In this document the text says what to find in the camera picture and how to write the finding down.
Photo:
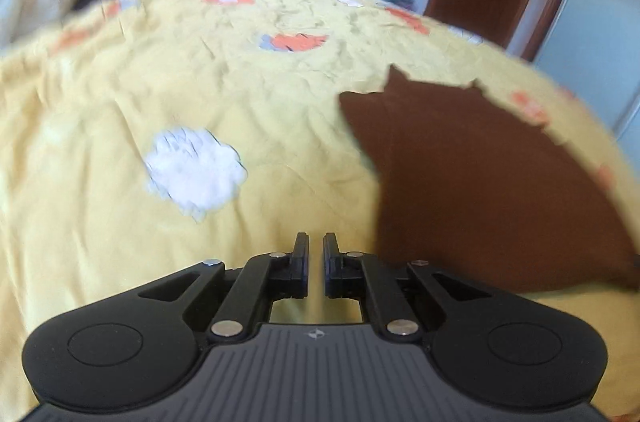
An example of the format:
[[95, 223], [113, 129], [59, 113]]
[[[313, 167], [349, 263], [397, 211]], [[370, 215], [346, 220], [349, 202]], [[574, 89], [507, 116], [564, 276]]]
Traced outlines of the brown knit sweater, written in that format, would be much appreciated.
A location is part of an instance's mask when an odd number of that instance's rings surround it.
[[375, 254], [426, 260], [516, 293], [639, 286], [639, 254], [602, 188], [541, 127], [483, 88], [411, 80], [345, 92], [341, 112], [380, 179]]

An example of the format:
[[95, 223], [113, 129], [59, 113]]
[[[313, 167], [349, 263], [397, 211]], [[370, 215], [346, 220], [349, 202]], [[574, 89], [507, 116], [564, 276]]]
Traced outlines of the yellow carrot print bedsheet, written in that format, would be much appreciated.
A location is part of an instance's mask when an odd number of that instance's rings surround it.
[[[377, 0], [102, 0], [1, 60], [1, 416], [35, 405], [22, 369], [43, 321], [213, 257], [240, 266], [324, 234], [372, 245], [378, 183], [337, 107], [415, 79], [482, 83], [563, 142], [639, 229], [639, 184], [602, 123], [529, 64]], [[212, 133], [247, 172], [194, 214], [151, 187], [165, 132]]]

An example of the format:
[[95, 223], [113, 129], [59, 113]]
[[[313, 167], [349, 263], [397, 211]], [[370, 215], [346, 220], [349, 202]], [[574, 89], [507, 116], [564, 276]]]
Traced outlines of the white wardrobe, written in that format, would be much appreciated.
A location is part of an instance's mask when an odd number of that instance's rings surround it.
[[622, 137], [639, 108], [639, 0], [563, 0], [535, 66]]

